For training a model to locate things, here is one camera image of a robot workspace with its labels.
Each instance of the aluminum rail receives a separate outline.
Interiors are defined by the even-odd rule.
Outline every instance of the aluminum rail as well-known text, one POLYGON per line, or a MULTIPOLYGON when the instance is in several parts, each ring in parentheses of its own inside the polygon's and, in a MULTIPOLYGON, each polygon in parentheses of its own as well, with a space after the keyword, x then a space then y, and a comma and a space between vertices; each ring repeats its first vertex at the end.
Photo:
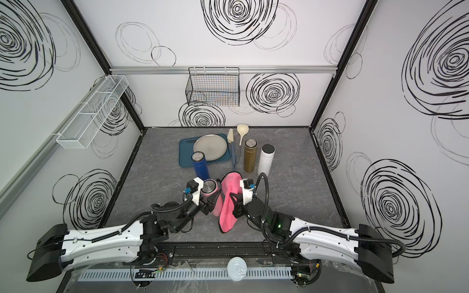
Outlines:
POLYGON ((137 67, 112 67, 113 75, 152 75, 152 74, 189 74, 189 68, 205 68, 207 74, 234 73, 238 70, 240 74, 259 73, 327 73, 335 74, 335 65, 282 65, 282 66, 137 66, 137 67))

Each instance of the gray marble tabletop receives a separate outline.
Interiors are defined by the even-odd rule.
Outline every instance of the gray marble tabletop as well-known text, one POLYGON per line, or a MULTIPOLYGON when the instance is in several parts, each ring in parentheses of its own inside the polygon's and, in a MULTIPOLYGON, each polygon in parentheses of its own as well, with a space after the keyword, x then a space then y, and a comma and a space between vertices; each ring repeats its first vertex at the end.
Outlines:
MULTIPOLYGON (((235 132, 235 142, 239 136, 235 132)), ((182 201, 186 182, 195 177, 194 168, 178 163, 179 141, 206 134, 228 134, 228 128, 150 128, 130 169, 106 226, 126 224, 136 214, 149 210, 153 203, 182 201)), ((324 173, 307 128, 250 128, 244 137, 254 138, 259 145, 256 169, 246 173, 241 161, 237 166, 243 178, 257 179, 260 147, 275 146, 275 156, 268 177, 269 206, 305 221, 342 227, 324 173)), ((208 165, 210 176, 221 179, 233 170, 232 161, 208 165)), ((264 192, 258 193, 264 198, 264 192)), ((244 217, 229 232, 222 234, 218 218, 199 213, 188 233, 171 234, 169 241, 262 241, 261 232, 251 229, 244 217)))

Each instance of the black wire basket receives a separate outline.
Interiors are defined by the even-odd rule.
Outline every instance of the black wire basket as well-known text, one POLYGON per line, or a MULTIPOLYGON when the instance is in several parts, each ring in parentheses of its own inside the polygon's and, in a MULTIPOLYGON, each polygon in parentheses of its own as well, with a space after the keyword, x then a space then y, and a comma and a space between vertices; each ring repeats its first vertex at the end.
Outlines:
POLYGON ((186 86, 188 105, 239 106, 239 68, 191 67, 186 86))

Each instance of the gold water bottle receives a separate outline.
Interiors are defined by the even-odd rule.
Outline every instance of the gold water bottle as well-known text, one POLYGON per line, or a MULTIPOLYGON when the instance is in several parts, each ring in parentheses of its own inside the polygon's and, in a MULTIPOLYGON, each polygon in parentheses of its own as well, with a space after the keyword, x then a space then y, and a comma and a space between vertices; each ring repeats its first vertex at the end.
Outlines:
POLYGON ((257 155, 257 141, 255 139, 248 139, 244 143, 244 170, 248 173, 254 171, 256 165, 257 155))

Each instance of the red wire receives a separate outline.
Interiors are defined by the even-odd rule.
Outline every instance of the red wire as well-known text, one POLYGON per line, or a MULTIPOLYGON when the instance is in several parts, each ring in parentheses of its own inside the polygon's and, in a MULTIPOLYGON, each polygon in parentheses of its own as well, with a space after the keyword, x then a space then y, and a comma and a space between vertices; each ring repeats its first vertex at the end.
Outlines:
POLYGON ((164 253, 162 253, 162 252, 160 252, 160 253, 158 253, 158 254, 164 256, 164 259, 166 260, 166 265, 168 265, 168 262, 169 262, 169 261, 168 261, 168 257, 167 257, 164 253))

